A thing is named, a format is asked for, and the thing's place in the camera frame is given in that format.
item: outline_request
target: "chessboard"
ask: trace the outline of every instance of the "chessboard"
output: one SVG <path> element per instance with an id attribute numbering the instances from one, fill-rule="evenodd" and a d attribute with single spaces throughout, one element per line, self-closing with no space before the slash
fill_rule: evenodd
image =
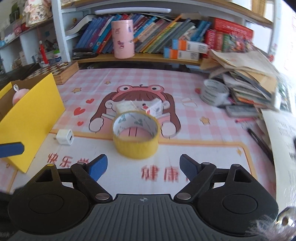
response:
<path id="1" fill-rule="evenodd" d="M 49 73 L 52 73 L 56 85 L 62 85 L 78 70 L 79 67 L 77 62 L 64 62 L 40 68 L 29 75 L 26 80 L 31 79 L 37 75 L 48 75 Z"/>

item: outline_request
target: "pink canister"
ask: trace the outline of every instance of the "pink canister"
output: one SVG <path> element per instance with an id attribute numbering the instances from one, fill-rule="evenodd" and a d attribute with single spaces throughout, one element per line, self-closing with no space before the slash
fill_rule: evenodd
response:
<path id="1" fill-rule="evenodd" d="M 131 58 L 135 55 L 133 20 L 111 22 L 115 58 Z"/>

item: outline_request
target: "clear tape roll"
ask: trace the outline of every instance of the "clear tape roll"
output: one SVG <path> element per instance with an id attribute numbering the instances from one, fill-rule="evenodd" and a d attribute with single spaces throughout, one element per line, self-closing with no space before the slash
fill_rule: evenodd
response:
<path id="1" fill-rule="evenodd" d="M 150 133 L 151 139 L 120 137 L 120 133 L 130 127 L 143 128 Z M 158 121 L 145 112 L 129 111 L 117 116 L 112 124 L 113 142 L 117 151 L 132 159 L 145 159 L 154 155 L 158 149 L 160 126 Z"/>
<path id="2" fill-rule="evenodd" d="M 200 98 L 212 106 L 219 106 L 223 104 L 228 95 L 229 89 L 225 84 L 210 79 L 204 81 L 200 92 Z"/>

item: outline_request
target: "yellow box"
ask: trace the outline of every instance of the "yellow box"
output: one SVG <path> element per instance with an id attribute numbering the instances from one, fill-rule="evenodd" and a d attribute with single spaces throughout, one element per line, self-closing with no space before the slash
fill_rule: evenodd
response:
<path id="1" fill-rule="evenodd" d="M 15 106 L 13 85 L 30 89 Z M 26 172 L 39 147 L 64 112 L 65 107 L 53 75 L 39 75 L 28 80 L 10 82 L 0 91 L 0 144 L 22 142 L 21 155 L 4 160 Z"/>

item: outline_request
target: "yellow tape roll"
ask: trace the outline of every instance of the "yellow tape roll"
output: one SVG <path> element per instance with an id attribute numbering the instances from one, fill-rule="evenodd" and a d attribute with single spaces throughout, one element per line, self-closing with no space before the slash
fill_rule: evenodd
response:
<path id="1" fill-rule="evenodd" d="M 120 133 L 130 127 L 140 127 L 151 134 L 149 140 L 119 137 Z M 117 151 L 132 159 L 145 159 L 154 155 L 158 148 L 160 126 L 153 116 L 140 111 L 128 111 L 120 114 L 112 124 L 113 142 Z"/>

